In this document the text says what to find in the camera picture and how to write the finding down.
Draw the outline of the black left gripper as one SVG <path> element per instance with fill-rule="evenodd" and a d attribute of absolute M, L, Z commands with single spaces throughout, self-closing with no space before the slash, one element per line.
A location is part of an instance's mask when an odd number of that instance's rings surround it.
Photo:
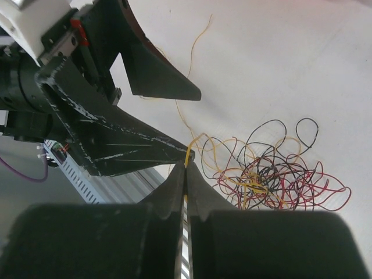
<path fill-rule="evenodd" d="M 3 135 L 16 141 L 64 141 L 96 116 L 83 102 L 116 106 L 121 90 L 110 68 L 117 57 L 89 31 L 102 31 L 101 7 L 69 1 L 2 1 L 1 109 Z M 75 102 L 80 94 L 82 101 Z"/>

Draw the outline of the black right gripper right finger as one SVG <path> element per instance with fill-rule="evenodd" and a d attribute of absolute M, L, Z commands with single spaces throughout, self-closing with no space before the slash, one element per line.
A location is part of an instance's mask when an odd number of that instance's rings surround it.
<path fill-rule="evenodd" d="M 239 210 L 195 163 L 185 184 L 191 278 L 369 278 L 337 214 Z"/>

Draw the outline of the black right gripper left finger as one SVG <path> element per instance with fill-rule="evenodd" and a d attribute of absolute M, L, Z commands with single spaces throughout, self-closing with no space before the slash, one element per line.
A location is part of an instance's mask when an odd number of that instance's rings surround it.
<path fill-rule="evenodd" d="M 15 221 L 2 278 L 180 278 L 185 167 L 138 203 L 43 204 Z"/>

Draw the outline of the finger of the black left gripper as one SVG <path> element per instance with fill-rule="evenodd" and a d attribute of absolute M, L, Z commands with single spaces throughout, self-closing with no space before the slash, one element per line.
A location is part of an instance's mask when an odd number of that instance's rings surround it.
<path fill-rule="evenodd" d="M 200 101 L 201 91 L 151 43 L 128 1 L 94 1 L 81 8 L 81 27 L 101 77 L 121 56 L 133 95 Z"/>
<path fill-rule="evenodd" d="M 92 176 L 119 176 L 150 167 L 190 162 L 191 148 L 136 119 L 89 84 L 70 58 L 54 57 L 35 75 L 62 131 L 47 138 Z"/>

